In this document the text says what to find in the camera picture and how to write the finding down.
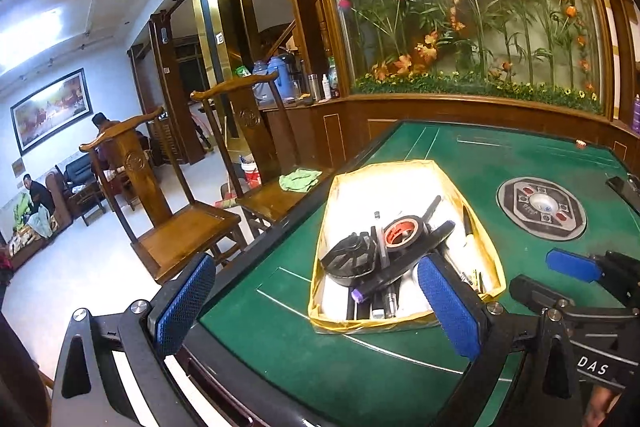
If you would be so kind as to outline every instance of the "green felt table surface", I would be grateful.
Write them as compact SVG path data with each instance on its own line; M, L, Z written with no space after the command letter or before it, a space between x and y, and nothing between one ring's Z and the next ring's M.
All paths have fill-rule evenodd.
M500 255L509 282L524 273L578 305L619 306L595 284L545 266L553 247L576 253L617 250L640 259L640 221L605 185L626 178L609 150L578 150L567 140L482 126L405 122L367 164L430 158L473 207ZM517 227L496 203L510 178L536 176L572 192L588 225L578 239L554 243ZM341 426L426 425L452 392L467 359L439 328L357 335L321 334L306 318L324 205L248 273L200 322L256 373ZM508 291L498 299L529 313ZM478 425L489 425L519 362L510 355Z

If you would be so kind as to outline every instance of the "red bucket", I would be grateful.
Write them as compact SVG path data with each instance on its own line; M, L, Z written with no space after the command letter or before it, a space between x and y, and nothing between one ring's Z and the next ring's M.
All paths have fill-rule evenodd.
M258 166L255 163L243 163L242 171L244 171L244 179L249 187L255 188L260 185L260 172L258 172Z

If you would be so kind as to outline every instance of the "wooden coffee table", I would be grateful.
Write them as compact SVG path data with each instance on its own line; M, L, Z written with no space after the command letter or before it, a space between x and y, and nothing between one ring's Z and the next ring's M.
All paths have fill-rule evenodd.
M95 181L87 184L86 187L78 192L78 194L74 194L72 196L74 203L81 209L80 216L82 217L86 227L89 226L89 223L86 222L86 216L91 213L96 206L100 207L103 214L107 213L106 209L102 206L102 201L100 201L101 195L100 185Z

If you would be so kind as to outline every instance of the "chair seat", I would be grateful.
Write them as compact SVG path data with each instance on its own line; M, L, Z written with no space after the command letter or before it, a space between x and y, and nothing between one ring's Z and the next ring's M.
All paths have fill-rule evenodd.
M240 216L195 201L131 246L156 282L173 278L197 252L209 250L240 223Z
M318 187L333 172L333 169L322 171L318 183L311 190ZM246 192L241 198L238 198L238 204L256 216L270 223L275 223L289 214L291 209L309 192L282 190L279 178L276 178Z

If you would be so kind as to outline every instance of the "hand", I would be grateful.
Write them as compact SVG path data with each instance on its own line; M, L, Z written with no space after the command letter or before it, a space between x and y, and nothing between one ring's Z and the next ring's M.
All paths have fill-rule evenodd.
M582 427L598 427L616 404L618 396L606 387L594 385L587 410L582 419Z

